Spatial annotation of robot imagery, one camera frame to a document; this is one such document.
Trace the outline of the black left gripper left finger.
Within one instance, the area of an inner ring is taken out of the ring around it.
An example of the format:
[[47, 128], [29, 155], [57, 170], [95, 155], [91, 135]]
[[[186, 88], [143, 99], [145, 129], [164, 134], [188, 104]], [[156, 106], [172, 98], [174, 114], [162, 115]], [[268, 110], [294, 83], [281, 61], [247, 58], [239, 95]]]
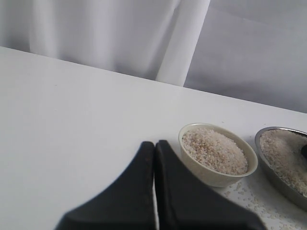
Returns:
[[142, 142], [125, 171], [103, 192], [67, 212], [58, 230], [154, 230], [154, 144]]

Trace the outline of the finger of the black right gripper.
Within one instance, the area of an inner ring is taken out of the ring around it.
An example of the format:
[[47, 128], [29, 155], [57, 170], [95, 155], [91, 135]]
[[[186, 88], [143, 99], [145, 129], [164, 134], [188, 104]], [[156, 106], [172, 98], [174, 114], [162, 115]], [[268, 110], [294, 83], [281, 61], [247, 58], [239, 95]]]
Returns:
[[302, 156], [304, 159], [307, 159], [307, 145], [304, 145], [304, 146], [301, 148], [301, 156]]

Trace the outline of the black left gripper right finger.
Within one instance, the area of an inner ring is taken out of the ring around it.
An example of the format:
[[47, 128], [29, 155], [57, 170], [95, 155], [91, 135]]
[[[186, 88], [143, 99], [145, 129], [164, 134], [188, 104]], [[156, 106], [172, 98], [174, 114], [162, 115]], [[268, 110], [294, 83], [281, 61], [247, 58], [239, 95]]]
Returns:
[[210, 189], [166, 140], [155, 146], [154, 185], [162, 230], [264, 230], [253, 212]]

